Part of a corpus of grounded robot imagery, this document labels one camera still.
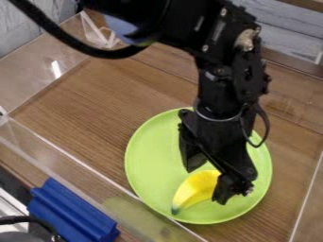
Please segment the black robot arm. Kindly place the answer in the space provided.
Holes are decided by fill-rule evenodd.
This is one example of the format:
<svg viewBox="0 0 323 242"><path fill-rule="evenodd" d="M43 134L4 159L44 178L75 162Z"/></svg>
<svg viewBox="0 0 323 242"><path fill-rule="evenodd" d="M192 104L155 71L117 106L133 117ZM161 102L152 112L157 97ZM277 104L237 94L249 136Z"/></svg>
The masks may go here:
<svg viewBox="0 0 323 242"><path fill-rule="evenodd" d="M259 104L271 76L261 58L261 27L229 0L80 0L104 15L119 38L132 45L155 42L195 58L197 95L179 111L179 149L185 169L209 163L220 175L212 201L225 204L253 190L257 170L247 153Z"/></svg>

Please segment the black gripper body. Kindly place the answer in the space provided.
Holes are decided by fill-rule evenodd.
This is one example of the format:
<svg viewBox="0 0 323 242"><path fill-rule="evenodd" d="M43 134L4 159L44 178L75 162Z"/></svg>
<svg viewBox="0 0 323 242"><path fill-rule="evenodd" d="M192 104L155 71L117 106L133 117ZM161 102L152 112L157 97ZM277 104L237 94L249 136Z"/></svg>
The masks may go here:
<svg viewBox="0 0 323 242"><path fill-rule="evenodd" d="M204 107L181 109L177 112L179 134L189 133L197 140L207 162L220 175L241 177L241 192L253 187L257 170L247 151L252 135L255 112L239 107L232 112L213 112Z"/></svg>

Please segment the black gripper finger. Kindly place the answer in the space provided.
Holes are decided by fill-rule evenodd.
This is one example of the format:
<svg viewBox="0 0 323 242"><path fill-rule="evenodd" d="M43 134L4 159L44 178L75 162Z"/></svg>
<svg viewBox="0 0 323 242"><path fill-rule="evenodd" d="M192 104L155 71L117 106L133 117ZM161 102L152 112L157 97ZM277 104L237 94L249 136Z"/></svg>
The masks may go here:
<svg viewBox="0 0 323 242"><path fill-rule="evenodd" d="M207 157L196 138L189 133L179 134L179 150L183 166L191 173L207 163Z"/></svg>
<svg viewBox="0 0 323 242"><path fill-rule="evenodd" d="M243 193L241 177L233 174L221 174L217 178L212 201L224 205L228 200Z"/></svg>

